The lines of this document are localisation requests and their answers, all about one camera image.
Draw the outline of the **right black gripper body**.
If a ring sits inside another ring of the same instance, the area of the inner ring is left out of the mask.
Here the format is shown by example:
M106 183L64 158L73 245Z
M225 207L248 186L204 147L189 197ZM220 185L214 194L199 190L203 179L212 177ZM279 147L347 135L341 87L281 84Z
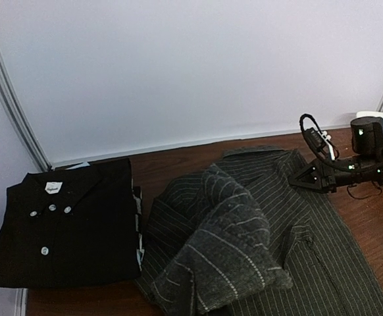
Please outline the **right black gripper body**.
M336 177L334 169L325 165L318 159L311 161L311 170L314 183L314 190L320 193L335 193L336 192Z

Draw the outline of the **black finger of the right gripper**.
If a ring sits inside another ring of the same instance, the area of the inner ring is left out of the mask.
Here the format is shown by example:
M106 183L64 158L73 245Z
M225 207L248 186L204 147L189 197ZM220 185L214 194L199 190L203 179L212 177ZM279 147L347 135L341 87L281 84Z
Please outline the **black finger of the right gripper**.
M290 186L316 191L319 186L317 184L317 168L314 164L308 164L295 174L288 178Z

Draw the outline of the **black pinstriped long sleeve shirt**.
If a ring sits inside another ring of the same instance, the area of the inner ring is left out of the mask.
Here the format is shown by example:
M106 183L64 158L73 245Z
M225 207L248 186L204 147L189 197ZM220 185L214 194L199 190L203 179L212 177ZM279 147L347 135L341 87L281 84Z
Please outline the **black pinstriped long sleeve shirt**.
M297 150L229 151L175 178L147 222L136 286L165 315L383 315L383 291Z

